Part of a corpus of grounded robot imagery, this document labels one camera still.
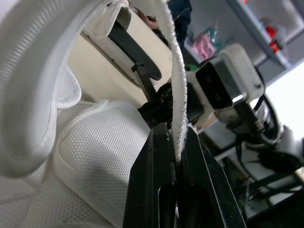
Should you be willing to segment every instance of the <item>pink object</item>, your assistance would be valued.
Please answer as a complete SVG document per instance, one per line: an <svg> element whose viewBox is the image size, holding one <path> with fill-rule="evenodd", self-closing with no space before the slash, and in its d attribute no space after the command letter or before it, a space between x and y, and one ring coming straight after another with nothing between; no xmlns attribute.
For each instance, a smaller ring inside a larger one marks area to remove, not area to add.
<svg viewBox="0 0 304 228"><path fill-rule="evenodd" d="M202 61L211 58L216 52L209 36L206 34L199 35L193 42L191 48L200 57Z"/></svg>

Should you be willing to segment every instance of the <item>white cord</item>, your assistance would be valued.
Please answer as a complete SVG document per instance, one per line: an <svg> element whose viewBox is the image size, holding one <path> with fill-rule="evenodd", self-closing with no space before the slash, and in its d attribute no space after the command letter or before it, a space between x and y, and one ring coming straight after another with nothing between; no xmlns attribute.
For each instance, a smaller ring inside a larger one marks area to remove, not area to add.
<svg viewBox="0 0 304 228"><path fill-rule="evenodd" d="M154 12L160 30L168 41L172 50L172 94L173 119L172 136L177 164L181 161L181 152L184 149L187 135L187 80L184 61L180 46L177 43L172 15L166 2L150 0L154 3Z"/></svg>

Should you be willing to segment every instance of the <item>person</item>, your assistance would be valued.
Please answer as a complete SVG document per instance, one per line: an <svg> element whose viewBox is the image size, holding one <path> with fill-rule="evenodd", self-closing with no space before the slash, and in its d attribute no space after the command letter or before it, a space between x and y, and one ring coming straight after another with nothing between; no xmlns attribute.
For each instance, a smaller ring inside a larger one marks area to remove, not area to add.
<svg viewBox="0 0 304 228"><path fill-rule="evenodd" d="M170 0L168 2L168 7L174 21L177 42L180 48L182 48L187 37L188 25L191 22L192 7L190 0ZM164 38L160 31L157 20L144 15L140 10L138 10L137 14L144 21L144 23L150 29L152 29L166 45L168 45L168 41Z"/></svg>

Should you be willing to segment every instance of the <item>beige panel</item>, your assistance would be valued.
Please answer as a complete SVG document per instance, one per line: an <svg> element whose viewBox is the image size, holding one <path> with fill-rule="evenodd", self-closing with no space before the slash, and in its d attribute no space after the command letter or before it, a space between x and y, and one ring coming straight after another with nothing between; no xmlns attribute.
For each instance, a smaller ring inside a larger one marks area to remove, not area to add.
<svg viewBox="0 0 304 228"><path fill-rule="evenodd" d="M171 77L172 57L166 45L132 11L128 33L159 67L162 79L156 87ZM93 100L124 100L136 108L147 102L142 90L129 81L91 40L81 35L69 59L69 66L80 83L83 94Z"/></svg>

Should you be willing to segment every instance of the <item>cable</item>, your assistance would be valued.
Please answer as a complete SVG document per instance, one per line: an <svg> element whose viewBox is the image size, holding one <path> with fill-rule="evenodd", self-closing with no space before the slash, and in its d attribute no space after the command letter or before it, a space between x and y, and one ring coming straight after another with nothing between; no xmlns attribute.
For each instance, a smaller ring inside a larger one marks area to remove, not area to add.
<svg viewBox="0 0 304 228"><path fill-rule="evenodd" d="M237 160L238 162L240 163L241 167L243 168L243 170L249 175L249 177L251 177L254 181L256 181L261 187L264 187L270 191L277 191L276 189L273 189L267 185L264 185L262 183L260 183L258 181L257 178L255 178L250 172L249 170L245 167L244 163L242 162L242 140L237 137L236 139L236 153L237 153ZM302 190L296 190L296 191L293 191L293 190L290 190L290 191L281 191L281 192L278 192L278 193L297 193L299 191L302 191Z"/></svg>
<svg viewBox="0 0 304 228"><path fill-rule="evenodd" d="M262 77L262 75L261 75L261 73L260 73L260 71L258 70L257 67L256 67L256 72L257 72L257 74L259 75L259 77L260 77L260 79L261 79L261 81L262 81L262 83L263 83L263 85L264 85L264 87L265 87L264 79L263 79L263 77ZM261 96L261 97L259 98L259 100L258 100L256 106L254 107L254 110L257 111L257 110L261 107L262 103L263 103L263 96Z"/></svg>
<svg viewBox="0 0 304 228"><path fill-rule="evenodd" d="M277 118L276 112L273 109L273 106L272 106L271 102L269 101L269 99L267 98L267 96L264 94L264 95L261 96L261 98L266 103L266 105L267 105L267 107L269 109L270 116L271 116L271 119L272 119L273 124L274 124L274 136L270 139L264 133L261 133L258 136L258 138L263 143L265 143L267 145L270 145L270 146L273 146L273 145L276 145L277 142L280 140L279 122L278 122L278 118Z"/></svg>

